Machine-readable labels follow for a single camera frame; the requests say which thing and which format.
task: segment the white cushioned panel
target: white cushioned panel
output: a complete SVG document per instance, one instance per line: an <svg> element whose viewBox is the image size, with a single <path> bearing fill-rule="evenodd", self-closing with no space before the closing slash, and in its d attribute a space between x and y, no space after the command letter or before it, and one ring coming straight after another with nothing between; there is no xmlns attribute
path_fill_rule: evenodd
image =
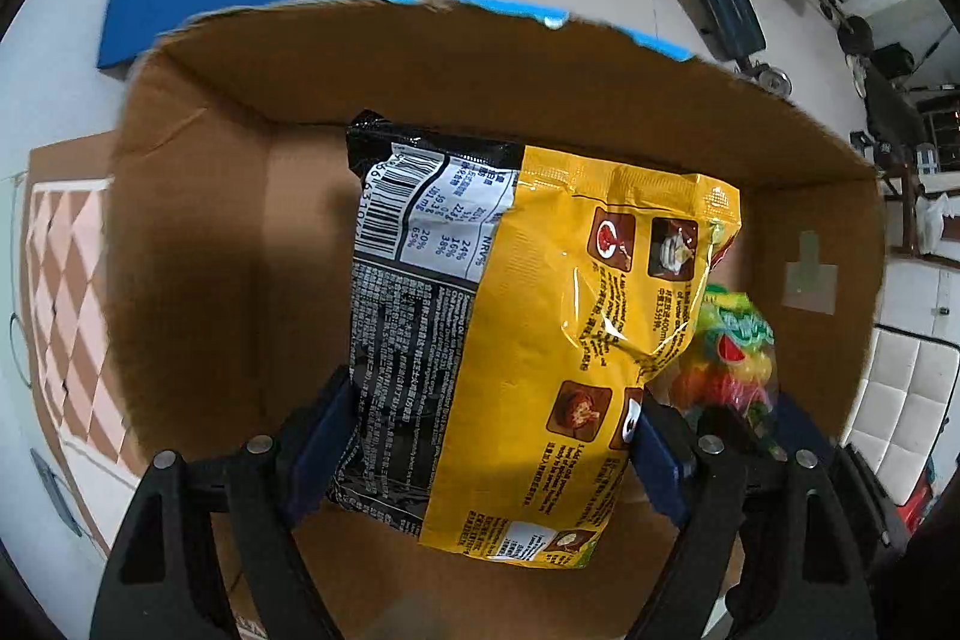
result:
<svg viewBox="0 0 960 640"><path fill-rule="evenodd" d="M842 444L852 443L896 504L913 492L947 413L960 348L874 329Z"/></svg>

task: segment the tape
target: tape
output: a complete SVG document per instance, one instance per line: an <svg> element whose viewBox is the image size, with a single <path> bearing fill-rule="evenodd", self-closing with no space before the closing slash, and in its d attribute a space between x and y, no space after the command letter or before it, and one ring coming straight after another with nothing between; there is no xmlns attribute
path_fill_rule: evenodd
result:
<svg viewBox="0 0 960 640"><path fill-rule="evenodd" d="M836 309L837 267L820 263L820 236L800 232L798 261L786 265L784 306L832 316Z"/></svg>

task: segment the screw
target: screw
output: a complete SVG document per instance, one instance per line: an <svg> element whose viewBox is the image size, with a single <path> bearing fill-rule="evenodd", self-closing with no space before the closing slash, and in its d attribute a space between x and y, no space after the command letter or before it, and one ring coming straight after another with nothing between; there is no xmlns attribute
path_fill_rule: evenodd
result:
<svg viewBox="0 0 960 640"><path fill-rule="evenodd" d="M799 450L797 451L797 463L800 464L803 469L813 469L819 462L817 461L816 453L808 450Z"/></svg>
<svg viewBox="0 0 960 640"><path fill-rule="evenodd" d="M716 434L704 434L697 440L697 444L704 453L710 456L716 456L717 453L723 453L723 440Z"/></svg>
<svg viewBox="0 0 960 640"><path fill-rule="evenodd" d="M157 453L157 456L154 456L154 466L157 467L157 469L172 467L174 461L176 461L176 453L173 451L160 451L160 453Z"/></svg>
<svg viewBox="0 0 960 640"><path fill-rule="evenodd" d="M272 447L274 447L274 439L270 437L270 434L258 434L247 443L247 450L254 456L266 453Z"/></svg>

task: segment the box flap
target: box flap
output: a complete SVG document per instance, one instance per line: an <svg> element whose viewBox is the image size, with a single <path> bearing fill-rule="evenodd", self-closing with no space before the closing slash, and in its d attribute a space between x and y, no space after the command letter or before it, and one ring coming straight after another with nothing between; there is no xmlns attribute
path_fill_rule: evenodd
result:
<svg viewBox="0 0 960 640"><path fill-rule="evenodd" d="M630 629L676 531L649 503L620 504L589 567L566 572L450 555L333 506L307 518L295 536L344 637L371 636L371 624L398 600L419 598L440 631L418 634L401 623L383 636L584 640L622 637ZM245 581L232 600L242 615L256 616Z"/></svg>
<svg viewBox="0 0 960 640"><path fill-rule="evenodd" d="M703 172L737 186L872 179L842 140L728 71L586 20L337 0L237 10L162 52L272 121L402 124Z"/></svg>
<svg viewBox="0 0 960 640"><path fill-rule="evenodd" d="M267 431L254 314L269 137L255 120L162 55L128 95L107 215L107 323L148 453L205 458Z"/></svg>
<svg viewBox="0 0 960 640"><path fill-rule="evenodd" d="M773 326L781 389L810 413L823 434L839 437L856 396L883 280L877 184L762 191L751 201L750 216L754 263L748 290ZM787 287L796 283L788 277L788 265L803 258L802 239L811 235L819 254L805 263L836 267L832 314L800 309L811 305L795 300Z"/></svg>

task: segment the red object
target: red object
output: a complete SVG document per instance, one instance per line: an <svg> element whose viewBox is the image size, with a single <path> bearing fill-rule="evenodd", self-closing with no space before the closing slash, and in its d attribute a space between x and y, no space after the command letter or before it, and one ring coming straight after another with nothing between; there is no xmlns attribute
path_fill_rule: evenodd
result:
<svg viewBox="0 0 960 640"><path fill-rule="evenodd" d="M745 359L743 351L726 333L717 340L717 356L726 363L738 363Z"/></svg>
<svg viewBox="0 0 960 640"><path fill-rule="evenodd" d="M601 253L606 253L613 245L616 245L616 235L610 226L602 223L597 231L597 248Z"/></svg>
<svg viewBox="0 0 960 640"><path fill-rule="evenodd" d="M754 402L770 407L770 400L763 386L743 384L725 370L715 371L704 388L704 404L729 405L738 413L745 413Z"/></svg>
<svg viewBox="0 0 960 640"><path fill-rule="evenodd" d="M670 386L670 404L684 412L693 405L702 404L709 384L709 373L701 367L681 371Z"/></svg>
<svg viewBox="0 0 960 640"><path fill-rule="evenodd" d="M920 475L920 480L917 480L917 485L914 486L910 499L906 501L906 504L896 509L896 513L904 520L909 533L915 533L920 521L923 521L923 511L931 499L933 499L933 489L930 488L926 475Z"/></svg>

